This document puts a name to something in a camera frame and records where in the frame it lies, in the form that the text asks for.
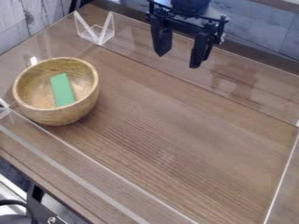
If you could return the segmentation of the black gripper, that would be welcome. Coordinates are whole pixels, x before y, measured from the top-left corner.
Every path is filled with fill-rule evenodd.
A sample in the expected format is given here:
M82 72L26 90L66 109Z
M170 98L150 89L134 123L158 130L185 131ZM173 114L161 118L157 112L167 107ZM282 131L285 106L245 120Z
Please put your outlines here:
M215 43L221 45L225 39L225 26L230 21L211 7L211 0L147 0L151 18L151 33L154 50L163 57L173 49L174 29L167 26L166 19L177 30L187 33L201 32L191 49L190 68L198 68L210 57Z

